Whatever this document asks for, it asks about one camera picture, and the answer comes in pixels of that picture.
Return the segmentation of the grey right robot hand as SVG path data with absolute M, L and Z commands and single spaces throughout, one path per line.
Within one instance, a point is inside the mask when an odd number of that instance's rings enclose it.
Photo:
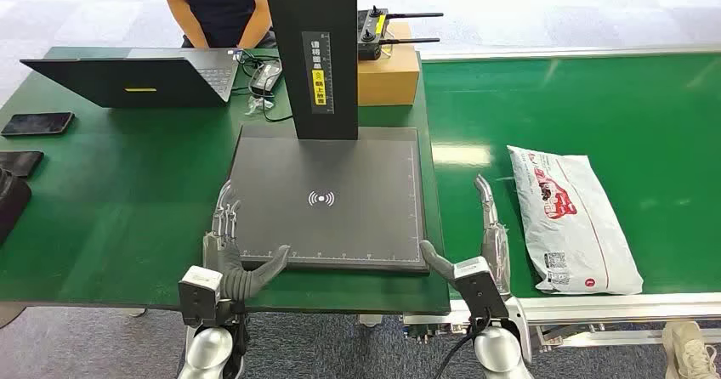
M 474 178 L 474 187 L 482 209 L 480 255 L 451 263 L 428 240 L 419 242 L 420 252 L 429 268 L 465 297 L 505 299 L 510 296 L 508 232 L 499 220 L 489 182 L 478 174 Z

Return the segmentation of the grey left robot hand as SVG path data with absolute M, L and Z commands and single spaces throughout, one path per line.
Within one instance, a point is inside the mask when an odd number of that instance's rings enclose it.
M 254 297 L 287 266 L 291 247 L 280 245 L 271 258 L 254 270 L 244 269 L 236 238 L 240 200 L 231 181 L 221 187 L 213 210 L 211 229 L 203 236 L 204 266 L 222 274 L 221 297 L 237 301 Z

